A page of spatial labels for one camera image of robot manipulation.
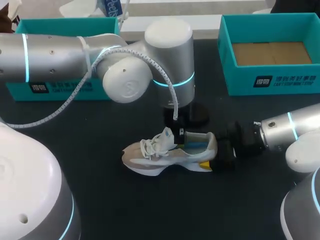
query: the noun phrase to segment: shoe upper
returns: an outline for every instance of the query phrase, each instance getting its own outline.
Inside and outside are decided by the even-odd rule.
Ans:
[[[174,143],[174,135],[170,128],[166,127],[153,139],[143,139],[126,147],[122,161],[132,168],[152,170],[174,164],[203,163],[216,156],[218,144],[212,132],[185,134],[185,146],[199,143],[205,147],[200,152],[197,152],[197,144],[193,149],[195,152],[182,149]]]

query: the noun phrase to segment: small hole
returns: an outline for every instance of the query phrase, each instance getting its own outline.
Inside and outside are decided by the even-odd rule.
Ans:
[[[19,221],[23,224],[27,224],[28,223],[28,217],[25,214],[20,214],[19,215]]]
[[[272,121],[272,122],[270,122],[270,123],[268,124],[268,126],[269,126],[270,128],[274,127],[275,125],[276,125],[276,123],[275,123],[274,121]]]

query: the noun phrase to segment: blue led light ring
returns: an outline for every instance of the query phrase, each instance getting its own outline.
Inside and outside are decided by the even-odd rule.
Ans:
[[[29,82],[29,56],[28,56],[28,44],[27,37],[22,34],[23,48],[24,48],[24,60],[25,60],[25,82]]]
[[[194,78],[194,76],[195,76],[195,72],[193,72],[193,73],[192,73],[192,75],[191,75],[191,77],[190,77],[190,78],[188,78],[187,80],[182,81],[182,82],[179,82],[179,83],[176,83],[176,84],[173,84],[173,87],[178,87],[178,86],[181,86],[181,85],[184,85],[184,84],[186,84],[186,83],[190,82],[190,81],[191,81],[191,79],[193,79],[193,78]],[[159,85],[159,86],[162,86],[162,87],[168,87],[168,85],[167,85],[167,84],[164,84],[164,83],[158,82],[158,81],[156,81],[156,80],[153,80],[153,81],[154,81],[154,83],[155,83],[155,84],[157,84],[157,85]]]
[[[114,45],[114,46],[110,46],[110,47],[104,48],[96,58],[100,57],[107,50],[114,49],[114,48],[119,48],[119,47],[121,47],[121,45]]]
[[[297,131],[296,131],[296,126],[295,126],[294,121],[292,120],[290,112],[288,112],[288,118],[289,118],[289,122],[290,122],[290,125],[291,125],[291,128],[292,128],[292,131],[293,131],[293,135],[295,137],[295,140],[297,141],[298,140],[298,135],[297,135]]]
[[[67,234],[67,232],[68,232],[68,230],[70,228],[70,225],[71,225],[71,222],[72,222],[72,218],[74,217],[75,201],[74,201],[74,196],[73,195],[71,195],[71,196],[72,196],[72,213],[71,213],[71,217],[70,217],[68,225],[66,226],[66,229],[64,230],[62,236],[58,240],[62,240],[66,236],[66,234]]]
[[[315,179],[316,179],[316,175],[318,172],[319,168],[314,172],[313,176],[312,176],[312,182],[311,182],[311,192],[312,192],[312,197],[313,197],[313,201],[315,204],[316,209],[318,210],[319,214],[320,214],[320,205],[316,196],[316,190],[315,190]]]

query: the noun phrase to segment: white cable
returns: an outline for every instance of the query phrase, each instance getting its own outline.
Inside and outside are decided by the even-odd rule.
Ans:
[[[112,49],[108,49],[106,50],[103,54],[101,54],[100,56],[98,56],[98,58],[93,62],[93,64],[91,65],[91,71],[93,71],[95,69],[95,67],[108,55],[111,54],[132,54],[133,56],[145,61],[146,63],[150,64],[151,66],[153,66],[156,70],[159,71],[159,73],[161,74],[161,76],[163,77],[163,79],[165,80],[166,84],[168,85],[169,91],[171,93],[172,96],[172,101],[173,101],[173,120],[177,120],[178,119],[178,99],[177,99],[177,95],[174,89],[174,86],[172,84],[172,82],[170,81],[168,75],[166,74],[166,72],[163,70],[163,68],[156,63],[154,60],[152,60],[150,57],[148,57],[147,55],[145,55],[144,53],[140,53],[137,52],[135,50],[131,50],[131,49],[123,49],[123,48],[112,48]],[[81,87],[83,86],[83,84],[86,82],[86,80],[89,78],[89,76],[91,75],[91,72],[87,72],[84,77],[82,78],[82,80],[79,82],[79,84],[76,86],[76,88],[73,90],[73,92],[71,93],[71,95],[69,96],[69,98],[62,104],[61,107],[58,108],[58,110],[56,110],[54,113],[50,114],[49,116],[39,120],[39,121],[35,121],[32,123],[28,123],[28,124],[7,124],[10,128],[13,129],[26,129],[26,128],[32,128],[32,127],[36,127],[39,126],[41,124],[44,124],[48,121],[50,121],[51,119],[55,118],[56,116],[58,116],[63,110],[66,109],[66,107],[71,103],[71,101],[76,97],[76,95],[78,94],[78,92],[80,91]]]
[[[126,0],[126,4],[124,6],[124,11],[122,12],[122,17],[121,17],[121,20],[120,20],[120,23],[119,23],[119,31],[121,31],[122,24],[124,24],[124,21],[125,21],[125,18],[126,18],[126,14],[127,14],[127,11],[128,11],[128,7],[129,7],[129,3],[130,3],[130,0]]]

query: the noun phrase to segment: teal cardboard box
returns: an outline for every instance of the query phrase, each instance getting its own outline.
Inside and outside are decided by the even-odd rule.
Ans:
[[[217,41],[228,93],[320,93],[315,13],[223,15]]]
[[[119,34],[116,17],[99,18],[53,18],[53,19],[22,19],[16,34],[44,34],[70,37],[90,37],[100,34]],[[67,100],[81,79],[66,79],[59,82],[46,82],[32,86],[32,82],[7,83],[15,101],[63,101]],[[32,88],[46,90],[33,93]],[[91,78],[82,86],[75,100],[109,100],[102,81]]]

